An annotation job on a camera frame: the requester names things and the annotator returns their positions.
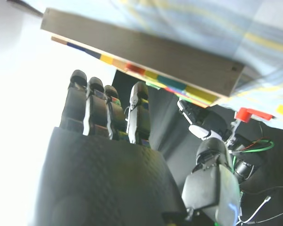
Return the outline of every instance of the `red wire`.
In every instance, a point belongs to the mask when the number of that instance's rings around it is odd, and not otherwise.
[[[252,143],[251,145],[248,145],[247,147],[241,149],[240,151],[244,151],[245,149],[249,149],[250,147],[254,146],[258,141],[262,140],[262,139],[270,139],[269,137],[261,137],[260,139],[256,140],[254,143]]]

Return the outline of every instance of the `red object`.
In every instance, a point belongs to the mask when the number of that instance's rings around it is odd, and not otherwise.
[[[132,72],[135,72],[135,73],[138,73],[138,74],[141,74],[141,75],[144,75],[145,71],[146,71],[145,69],[142,69],[138,66],[135,66],[135,65],[132,65],[132,64],[129,64],[129,63],[126,64],[125,68],[129,71],[132,71]]]
[[[240,110],[237,112],[235,118],[236,119],[239,119],[241,120],[242,122],[249,122],[250,118],[252,115],[256,115],[262,119],[265,119],[265,120],[270,120],[273,116],[271,114],[267,114],[267,113],[264,113],[264,112],[260,112],[260,111],[256,111],[254,109],[251,109],[251,108],[245,108],[245,107],[242,107],[240,108]]]

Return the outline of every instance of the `dark background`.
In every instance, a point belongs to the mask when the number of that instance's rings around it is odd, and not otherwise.
[[[129,105],[131,88],[137,81],[138,79],[117,71],[112,85],[119,93],[123,108]],[[182,191],[186,176],[195,166],[195,154],[201,140],[189,132],[188,122],[178,112],[177,101],[178,97],[174,94],[149,87],[150,145],[152,149],[164,155]],[[234,111],[220,106],[213,106],[210,109],[220,114],[228,126],[233,121]],[[261,125],[264,136],[270,137],[275,146],[267,152],[267,161],[263,166],[241,185],[241,189],[249,192],[283,186],[283,130],[268,127],[263,123]],[[262,137],[259,122],[256,120],[251,120],[248,124],[242,123],[237,133],[250,140]],[[274,189],[260,195],[245,194],[241,203],[243,212],[241,219],[247,220],[267,195],[271,195],[272,199],[261,208],[253,220],[260,221],[282,213],[283,189]],[[258,225],[283,225],[283,215]]]

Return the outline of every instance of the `wooden plank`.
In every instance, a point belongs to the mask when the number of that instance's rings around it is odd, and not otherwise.
[[[243,68],[187,45],[51,8],[46,9],[41,28],[65,41],[220,97],[230,96]]]

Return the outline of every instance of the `white wall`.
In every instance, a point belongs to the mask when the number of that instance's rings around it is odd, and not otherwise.
[[[41,19],[0,0],[0,226],[25,226],[69,78],[111,84],[115,68],[50,40]]]

